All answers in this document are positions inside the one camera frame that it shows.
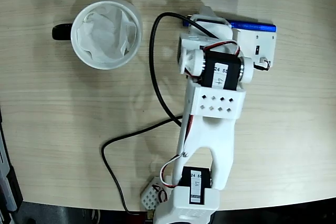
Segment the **white cup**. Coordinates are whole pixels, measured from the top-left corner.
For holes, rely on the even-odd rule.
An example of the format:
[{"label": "white cup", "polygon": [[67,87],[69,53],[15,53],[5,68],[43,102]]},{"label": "white cup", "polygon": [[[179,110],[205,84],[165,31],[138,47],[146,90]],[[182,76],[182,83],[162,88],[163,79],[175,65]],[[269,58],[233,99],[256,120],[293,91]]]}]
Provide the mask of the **white cup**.
[{"label": "white cup", "polygon": [[[97,8],[100,5],[106,5],[106,4],[114,5],[122,9],[126,14],[128,14],[133,19],[137,31],[134,45],[124,55],[124,57],[113,62],[97,62],[92,59],[90,52],[83,50],[79,46],[77,39],[77,29],[81,26],[84,18],[88,15],[89,12],[91,12],[93,9]],[[75,53],[77,54],[78,58],[81,59],[85,64],[97,69],[110,70],[126,64],[138,52],[142,38],[142,21],[138,10],[129,2],[126,2],[124,0],[100,1],[85,7],[77,15],[75,21],[73,21],[72,24],[60,24],[55,26],[52,30],[53,30],[52,31],[53,39],[71,40],[71,44]]]}]

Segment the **dark floor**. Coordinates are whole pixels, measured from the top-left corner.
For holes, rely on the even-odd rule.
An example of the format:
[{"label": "dark floor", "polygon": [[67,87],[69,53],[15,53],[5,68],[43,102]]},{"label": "dark floor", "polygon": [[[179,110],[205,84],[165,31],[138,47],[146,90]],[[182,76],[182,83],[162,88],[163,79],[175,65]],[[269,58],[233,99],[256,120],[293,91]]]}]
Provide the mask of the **dark floor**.
[{"label": "dark floor", "polygon": [[[36,224],[97,224],[98,211],[91,220],[92,210],[47,206],[23,202],[14,214],[16,224],[26,224],[28,219]],[[100,224],[144,224],[145,214],[139,217],[121,211],[100,211]],[[335,224],[336,198],[291,206],[250,210],[218,211],[211,224]]]}]

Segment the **black cable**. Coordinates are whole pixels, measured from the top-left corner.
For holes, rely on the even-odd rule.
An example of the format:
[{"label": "black cable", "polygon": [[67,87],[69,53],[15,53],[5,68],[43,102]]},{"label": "black cable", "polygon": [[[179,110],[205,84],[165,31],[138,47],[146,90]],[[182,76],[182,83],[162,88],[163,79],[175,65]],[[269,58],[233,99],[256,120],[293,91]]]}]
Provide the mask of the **black cable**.
[{"label": "black cable", "polygon": [[164,109],[164,111],[167,113],[167,115],[178,125],[181,127],[181,122],[174,116],[174,114],[170,111],[170,109],[168,108],[167,104],[164,102],[163,97],[160,93],[160,89],[159,89],[159,85],[157,83],[156,80],[156,75],[155,75],[155,68],[154,68],[154,40],[155,40],[155,33],[157,30],[157,26],[159,25],[160,20],[163,17],[174,17],[174,18],[179,18],[183,21],[188,22],[190,25],[196,27],[198,30],[200,30],[201,32],[205,33],[207,36],[212,37],[212,38],[217,38],[214,34],[210,33],[207,29],[203,28],[202,26],[200,26],[198,23],[180,15],[177,13],[162,13],[160,14],[156,20],[154,21],[153,27],[152,27],[152,31],[151,31],[151,37],[150,37],[150,41],[149,41],[149,70],[151,73],[151,79],[152,79],[152,83],[153,83],[153,88],[155,91],[155,94],[157,96],[157,99],[159,100],[162,108]]},{"label": "black cable", "polygon": [[[181,115],[180,115],[180,116],[174,116],[174,117],[175,117],[177,120],[182,118]],[[126,134],[126,135],[123,135],[123,136],[118,136],[118,137],[112,138],[112,139],[106,141],[106,142],[102,145],[102,147],[101,147],[101,149],[100,149],[101,157],[102,157],[102,159],[103,159],[103,161],[104,161],[104,164],[105,164],[107,170],[109,171],[109,173],[111,174],[111,176],[112,176],[112,178],[113,178],[113,180],[114,180],[114,182],[115,182],[115,184],[116,184],[116,186],[117,186],[117,189],[118,189],[118,192],[119,192],[119,195],[120,195],[120,199],[121,199],[122,206],[124,207],[125,211],[126,211],[128,214],[130,214],[130,215],[139,215],[139,214],[133,214],[133,213],[131,213],[131,212],[128,210],[128,208],[127,208],[127,206],[126,206],[126,202],[125,202],[124,194],[123,194],[123,192],[122,192],[122,189],[121,189],[121,187],[120,187],[120,184],[119,184],[119,182],[118,182],[116,176],[114,175],[114,173],[113,173],[113,171],[112,171],[112,169],[111,169],[109,163],[108,163],[107,160],[106,160],[106,157],[105,157],[105,148],[106,148],[107,146],[109,146],[110,144],[116,142],[116,141],[119,141],[119,140],[122,140],[122,139],[125,139],[125,138],[128,138],[128,137],[132,137],[132,136],[136,136],[136,135],[145,133],[145,132],[147,132],[147,131],[153,130],[153,129],[157,128],[157,127],[160,127],[160,126],[162,126],[162,125],[164,125],[164,124],[167,124],[167,123],[170,123],[170,122],[172,122],[172,121],[173,121],[173,119],[167,119],[167,120],[164,120],[164,121],[162,121],[162,122],[160,122],[160,123],[157,123],[157,124],[155,124],[155,125],[153,125],[153,126],[147,127],[147,128],[145,128],[145,129],[143,129],[143,130],[135,131],[135,132],[133,132],[133,133],[129,133],[129,134]]]}]

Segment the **blue battery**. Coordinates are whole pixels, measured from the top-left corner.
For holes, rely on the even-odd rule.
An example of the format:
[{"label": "blue battery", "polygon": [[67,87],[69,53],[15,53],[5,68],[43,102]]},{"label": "blue battery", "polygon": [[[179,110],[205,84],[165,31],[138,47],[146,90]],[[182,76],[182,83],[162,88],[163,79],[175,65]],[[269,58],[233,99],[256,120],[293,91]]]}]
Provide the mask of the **blue battery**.
[{"label": "blue battery", "polygon": [[232,28],[236,29],[244,29],[252,31],[270,31],[273,33],[277,31],[277,27],[273,24],[253,23],[253,22],[236,21],[236,20],[228,20],[228,22],[232,25]]}]

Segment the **wooden table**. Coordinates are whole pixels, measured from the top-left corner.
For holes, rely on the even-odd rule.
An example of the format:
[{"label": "wooden table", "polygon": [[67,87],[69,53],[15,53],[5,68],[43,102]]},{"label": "wooden table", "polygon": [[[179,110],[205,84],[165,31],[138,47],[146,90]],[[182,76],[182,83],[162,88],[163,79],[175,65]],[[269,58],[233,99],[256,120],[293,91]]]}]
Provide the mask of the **wooden table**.
[{"label": "wooden table", "polygon": [[[137,56],[112,71],[82,63],[54,25],[100,0],[0,0],[0,104],[10,158],[26,201],[122,209],[99,146],[166,115],[148,68],[149,33],[165,11],[202,5],[235,19],[278,26],[275,66],[255,72],[237,121],[235,161],[221,209],[257,208],[336,197],[336,0],[128,0],[143,18]],[[183,110],[176,64],[179,20],[162,20],[155,67],[167,104]],[[107,149],[131,210],[176,150],[170,123]],[[209,166],[208,150],[190,164]]]}]

